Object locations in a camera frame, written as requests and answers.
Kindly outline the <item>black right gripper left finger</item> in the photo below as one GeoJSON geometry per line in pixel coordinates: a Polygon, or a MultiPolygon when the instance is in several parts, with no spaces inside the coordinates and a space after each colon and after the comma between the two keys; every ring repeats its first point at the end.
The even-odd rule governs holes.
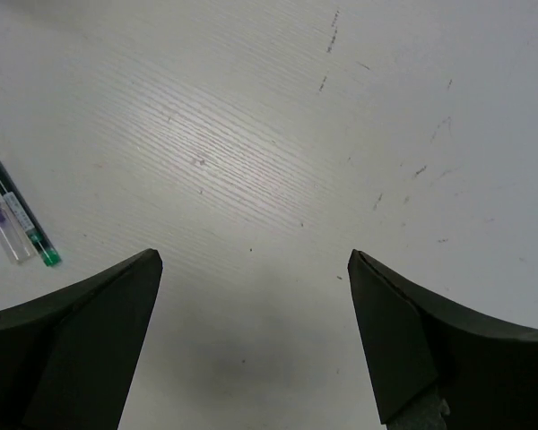
{"type": "Polygon", "coordinates": [[[0,311],[0,429],[116,429],[162,260],[147,249],[0,311]]]}

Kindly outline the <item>green gel pen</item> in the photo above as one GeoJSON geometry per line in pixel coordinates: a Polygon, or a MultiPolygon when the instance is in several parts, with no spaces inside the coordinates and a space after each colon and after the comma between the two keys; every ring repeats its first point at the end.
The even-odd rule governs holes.
{"type": "Polygon", "coordinates": [[[9,212],[14,226],[18,229],[23,242],[30,248],[32,255],[38,254],[48,267],[61,263],[61,258],[55,247],[51,245],[39,223],[35,220],[1,161],[0,203],[9,212]]]}

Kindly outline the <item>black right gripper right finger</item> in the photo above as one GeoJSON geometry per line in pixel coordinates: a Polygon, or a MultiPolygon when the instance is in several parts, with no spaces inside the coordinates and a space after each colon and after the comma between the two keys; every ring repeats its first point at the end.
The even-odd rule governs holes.
{"type": "Polygon", "coordinates": [[[389,429],[538,429],[538,329],[479,313],[356,250],[351,297],[389,429]]]}

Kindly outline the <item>purple gel pen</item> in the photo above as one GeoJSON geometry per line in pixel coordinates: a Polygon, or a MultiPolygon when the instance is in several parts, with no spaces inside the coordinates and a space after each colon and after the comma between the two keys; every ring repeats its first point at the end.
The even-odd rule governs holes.
{"type": "Polygon", "coordinates": [[[32,257],[30,248],[23,242],[9,212],[0,203],[0,245],[12,263],[21,264],[32,257]]]}

